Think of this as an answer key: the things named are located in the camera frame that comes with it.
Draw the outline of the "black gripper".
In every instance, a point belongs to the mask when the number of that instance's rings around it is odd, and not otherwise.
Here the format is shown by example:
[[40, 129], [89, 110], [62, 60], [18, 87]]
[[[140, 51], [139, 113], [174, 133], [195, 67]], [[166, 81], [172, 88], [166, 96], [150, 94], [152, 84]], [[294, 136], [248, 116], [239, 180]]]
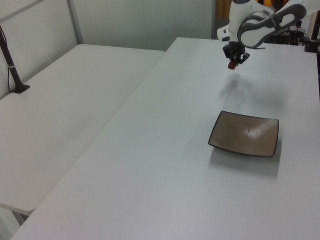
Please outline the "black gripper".
[[229, 41], [222, 50], [226, 58], [231, 62], [236, 62], [236, 66], [243, 64], [250, 57], [250, 54], [245, 50], [245, 46], [238, 41]]

